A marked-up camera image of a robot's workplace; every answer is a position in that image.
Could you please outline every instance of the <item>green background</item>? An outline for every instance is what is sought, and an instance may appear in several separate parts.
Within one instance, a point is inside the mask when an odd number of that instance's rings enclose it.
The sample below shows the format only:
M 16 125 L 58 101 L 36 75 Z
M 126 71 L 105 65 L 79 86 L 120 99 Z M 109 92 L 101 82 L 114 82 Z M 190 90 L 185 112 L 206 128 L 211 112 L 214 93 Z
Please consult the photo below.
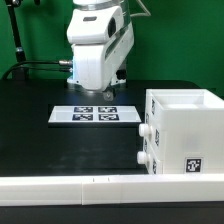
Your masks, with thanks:
M 152 16 L 133 18 L 135 45 L 128 56 L 128 78 L 186 80 L 224 96 L 224 1 L 143 0 Z M 134 0 L 131 13 L 141 12 Z M 72 0 L 24 0 L 16 9 L 28 59 L 72 57 L 66 30 Z M 16 62 L 5 1 L 0 1 L 0 74 Z M 34 78 L 66 78 L 40 72 Z

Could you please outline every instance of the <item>black table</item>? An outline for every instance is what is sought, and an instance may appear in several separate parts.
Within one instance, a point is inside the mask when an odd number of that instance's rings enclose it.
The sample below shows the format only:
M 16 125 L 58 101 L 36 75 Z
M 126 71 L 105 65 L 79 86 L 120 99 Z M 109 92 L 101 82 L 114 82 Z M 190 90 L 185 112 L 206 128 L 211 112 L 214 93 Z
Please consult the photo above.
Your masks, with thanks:
M 0 177 L 144 174 L 145 168 L 136 162 L 136 153 L 142 149 L 137 127 L 122 131 L 118 127 L 49 127 L 53 106 L 132 105 L 144 120 L 146 89 L 196 88 L 184 81 L 129 81 L 108 102 L 101 94 L 87 96 L 69 90 L 63 80 L 1 81 Z M 0 208 L 4 224 L 223 221 L 221 202 Z

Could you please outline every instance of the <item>cable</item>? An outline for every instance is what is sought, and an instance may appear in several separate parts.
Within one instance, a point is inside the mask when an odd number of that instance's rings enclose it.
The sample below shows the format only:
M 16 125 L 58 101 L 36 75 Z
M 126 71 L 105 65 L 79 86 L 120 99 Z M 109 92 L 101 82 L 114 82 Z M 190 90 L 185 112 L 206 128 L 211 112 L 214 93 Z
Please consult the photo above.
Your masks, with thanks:
M 142 3 L 141 0 L 136 0 L 136 2 L 139 4 L 139 6 L 142 8 L 144 13 L 135 13 L 131 14 L 131 17 L 140 17 L 140 16 L 151 16 L 150 11 L 146 8 L 146 6 Z
M 51 71 L 51 72 L 72 72 L 72 68 L 34 68 L 34 67 L 15 67 L 13 70 L 16 70 L 18 68 L 27 68 L 31 70 L 40 70 L 40 71 Z
M 9 74 L 11 73 L 12 70 L 15 70 L 16 68 L 20 67 L 21 65 L 25 65 L 25 64 L 44 64 L 44 65 L 49 65 L 49 64 L 58 64 L 59 65 L 59 61 L 22 61 L 22 62 L 18 62 L 15 65 L 13 65 L 11 68 L 9 68 L 2 76 L 2 80 L 6 80 L 9 76 Z

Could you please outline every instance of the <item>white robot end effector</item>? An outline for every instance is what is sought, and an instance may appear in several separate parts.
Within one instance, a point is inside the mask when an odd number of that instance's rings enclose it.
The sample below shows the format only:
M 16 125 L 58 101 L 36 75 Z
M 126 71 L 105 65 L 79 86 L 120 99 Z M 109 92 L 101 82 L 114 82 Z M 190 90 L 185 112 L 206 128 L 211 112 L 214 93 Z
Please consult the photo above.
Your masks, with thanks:
M 67 36 L 72 45 L 69 84 L 103 92 L 116 83 L 117 71 L 134 44 L 128 0 L 73 0 L 76 9 Z

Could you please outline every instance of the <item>white box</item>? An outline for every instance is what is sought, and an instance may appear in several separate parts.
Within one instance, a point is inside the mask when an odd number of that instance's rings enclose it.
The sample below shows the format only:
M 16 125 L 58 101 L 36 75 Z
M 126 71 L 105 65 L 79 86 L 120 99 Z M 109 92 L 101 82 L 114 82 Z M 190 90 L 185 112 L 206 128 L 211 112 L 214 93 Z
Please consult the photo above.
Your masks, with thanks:
M 150 174 L 224 173 L 224 101 L 207 90 L 147 90 L 140 135 Z

